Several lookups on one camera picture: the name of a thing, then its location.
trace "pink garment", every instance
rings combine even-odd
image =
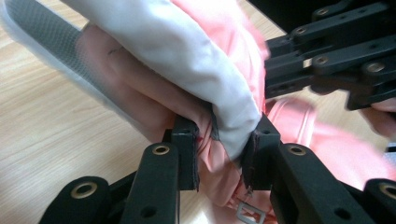
[[[335,178],[356,189],[362,190],[365,182],[372,178],[396,180],[394,165],[356,136],[317,122],[315,108],[308,102],[296,98],[280,99],[271,108],[268,118],[280,132],[282,142],[309,147]],[[252,197],[246,192],[240,183],[227,205],[236,209],[241,201],[249,203],[267,213],[264,223],[277,223],[269,202],[270,192],[254,191]]]
[[[202,13],[197,13],[200,16],[190,15],[183,10],[194,8],[191,7],[195,4],[192,1],[183,1],[183,8],[170,0],[64,1],[110,34],[133,55],[135,61],[148,67],[151,73],[210,103],[212,108],[209,112],[216,117],[214,127],[218,133],[214,139],[221,140],[231,160],[239,157],[249,133],[254,130],[262,114],[262,51],[265,46],[263,41],[255,41],[259,36],[253,37],[255,34],[249,31],[252,26],[246,27],[247,19],[241,20],[245,16],[236,1],[216,1],[213,4],[209,1],[200,2],[197,7],[197,12]],[[202,22],[196,20],[210,21],[213,25],[204,27],[201,26]],[[123,66],[121,63],[112,62],[113,69],[118,70],[118,73],[120,70],[126,72],[126,69],[118,69]],[[131,78],[128,73],[123,77]],[[165,101],[151,99],[201,125],[200,120],[193,118],[193,114],[183,113],[184,105],[169,104],[171,97]]]

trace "finger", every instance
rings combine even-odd
[[[164,130],[172,128],[175,113],[134,90],[110,68],[107,54],[119,48],[114,38],[94,25],[85,28],[78,40],[79,56],[88,65],[94,81],[148,140],[158,142]]]
[[[116,37],[151,69],[211,103],[221,142],[232,160],[240,155],[260,121],[261,109],[235,64],[191,16],[171,1],[64,1]],[[238,38],[238,42],[255,46],[249,39]],[[255,46],[250,52],[259,50]],[[255,68],[262,71],[255,76],[263,77],[263,58],[246,55],[250,56],[255,58]]]
[[[210,105],[156,74],[139,62],[126,49],[109,55],[111,68],[122,76],[129,86],[153,99],[169,110],[197,123],[201,135],[210,126]]]
[[[372,107],[387,112],[396,112],[396,98],[390,98],[386,101],[372,104]]]
[[[362,109],[361,113],[370,122],[375,132],[388,138],[396,136],[396,120],[389,113],[374,108]]]

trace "wooden surface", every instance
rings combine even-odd
[[[78,26],[86,21],[58,1],[46,1]],[[271,22],[241,1],[267,38],[282,35]],[[344,110],[346,95],[298,92],[318,106],[319,119],[370,139],[358,112]],[[109,183],[136,170],[149,145],[130,124],[46,66],[0,28],[0,222],[37,223],[70,181],[97,175]],[[182,193],[181,223],[205,223],[204,196]]]

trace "human hand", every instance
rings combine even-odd
[[[238,5],[65,2],[96,24],[85,29],[78,51],[132,124],[160,141],[175,114],[193,120],[200,129],[200,189],[218,205],[238,189],[245,195],[232,161],[261,117],[268,51]]]
[[[372,104],[372,107],[362,109],[361,113],[370,122],[373,130],[391,140],[396,140],[396,117],[394,116],[396,98]]]

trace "metal rivet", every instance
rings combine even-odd
[[[296,30],[296,33],[297,33],[298,35],[300,35],[300,34],[305,33],[305,31],[306,31],[306,29],[305,29],[304,27],[300,27],[300,28],[298,28],[298,29]]]
[[[289,153],[294,154],[296,156],[303,156],[306,154],[305,149],[299,147],[290,147],[288,148]]]
[[[385,68],[385,65],[382,63],[370,63],[366,67],[367,71],[369,71],[371,73],[379,72],[384,68]]]
[[[154,149],[152,149],[152,153],[155,155],[161,156],[165,155],[168,153],[171,149],[167,146],[156,146]]]
[[[318,64],[324,64],[328,61],[329,61],[329,59],[325,56],[319,56],[315,59],[315,63],[318,63]]]
[[[326,14],[326,13],[328,13],[328,12],[329,12],[329,9],[327,9],[327,8],[322,8],[322,9],[320,9],[320,10],[317,12],[317,14],[320,15],[320,16],[323,16],[324,14]]]
[[[97,189],[98,186],[96,183],[93,183],[91,181],[83,182],[75,186],[70,194],[75,199],[83,199],[94,194]]]
[[[396,186],[388,183],[380,183],[379,189],[381,190],[382,193],[384,193],[391,199],[396,200]]]

